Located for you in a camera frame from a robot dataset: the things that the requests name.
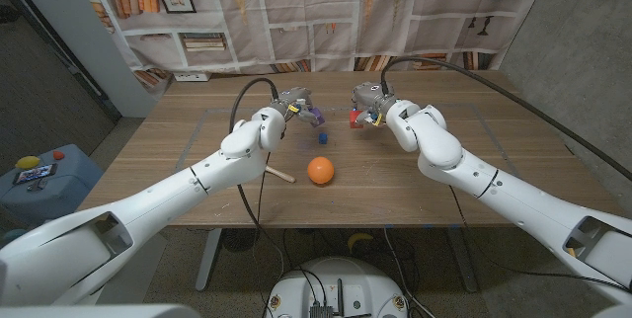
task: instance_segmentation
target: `purple object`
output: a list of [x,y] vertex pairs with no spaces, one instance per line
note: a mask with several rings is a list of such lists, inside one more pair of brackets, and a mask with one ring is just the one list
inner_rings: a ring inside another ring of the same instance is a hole
[[309,112],[311,112],[314,116],[316,116],[316,121],[313,121],[311,123],[313,127],[316,127],[325,122],[323,115],[321,115],[320,110],[318,110],[317,108],[313,108],[309,110]]

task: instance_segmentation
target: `red object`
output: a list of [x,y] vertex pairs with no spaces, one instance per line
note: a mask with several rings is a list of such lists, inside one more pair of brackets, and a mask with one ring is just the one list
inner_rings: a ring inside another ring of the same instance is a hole
[[322,156],[314,158],[307,166],[307,175],[314,183],[325,184],[334,177],[334,164]]
[[52,151],[52,158],[55,160],[61,160],[65,157],[66,155],[64,153],[62,153],[61,151],[57,151],[57,150],[53,150]]
[[364,128],[363,124],[356,124],[356,119],[362,111],[349,111],[349,126],[351,128]]

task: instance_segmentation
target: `table leg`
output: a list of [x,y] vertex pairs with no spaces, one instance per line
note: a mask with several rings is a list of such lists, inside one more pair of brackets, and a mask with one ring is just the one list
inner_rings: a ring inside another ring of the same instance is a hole
[[204,254],[201,256],[201,263],[199,263],[199,271],[197,272],[196,290],[198,291],[204,291],[208,286],[210,273],[219,255],[219,238],[221,237],[221,231],[221,228],[216,228],[209,231],[206,237]]
[[474,268],[472,267],[472,261],[467,251],[467,246],[465,245],[462,229],[456,227],[447,228],[447,237],[450,241],[454,259],[456,259],[456,265],[461,272],[463,287],[470,293],[477,292],[478,281],[474,274]]

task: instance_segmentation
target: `orange ball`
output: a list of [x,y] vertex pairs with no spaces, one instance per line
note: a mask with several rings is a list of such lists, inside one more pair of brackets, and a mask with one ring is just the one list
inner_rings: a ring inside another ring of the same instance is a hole
[[316,184],[325,184],[334,177],[334,164],[322,156],[314,158],[307,166],[307,175]]

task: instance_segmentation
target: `wooden stick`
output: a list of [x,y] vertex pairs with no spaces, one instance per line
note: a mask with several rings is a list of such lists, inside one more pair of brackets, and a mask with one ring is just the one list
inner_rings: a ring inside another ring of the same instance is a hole
[[279,171],[279,170],[277,170],[277,169],[273,169],[273,168],[271,168],[270,166],[266,166],[266,172],[269,172],[269,173],[271,173],[271,174],[273,174],[273,175],[277,175],[277,176],[279,176],[280,178],[282,178],[282,179],[284,179],[284,180],[288,181],[288,182],[289,182],[289,183],[291,183],[291,184],[293,184],[293,183],[295,183],[295,182],[296,182],[296,179],[294,179],[293,177],[291,177],[291,176],[287,175],[286,173],[281,172],[281,171]]

